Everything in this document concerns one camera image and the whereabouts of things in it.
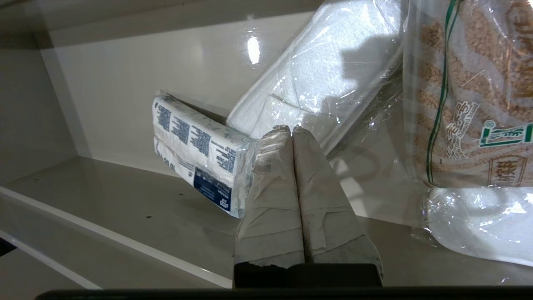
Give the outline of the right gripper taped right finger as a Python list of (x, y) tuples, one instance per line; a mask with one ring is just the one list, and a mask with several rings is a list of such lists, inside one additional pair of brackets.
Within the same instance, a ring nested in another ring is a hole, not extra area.
[(292, 137), (306, 255), (313, 263), (381, 265), (317, 140), (302, 127)]

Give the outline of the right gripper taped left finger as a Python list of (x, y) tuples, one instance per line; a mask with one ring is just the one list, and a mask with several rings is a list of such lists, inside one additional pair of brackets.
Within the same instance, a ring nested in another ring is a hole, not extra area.
[(304, 263), (290, 128), (274, 127), (256, 149), (253, 182), (237, 231), (234, 262), (281, 268)]

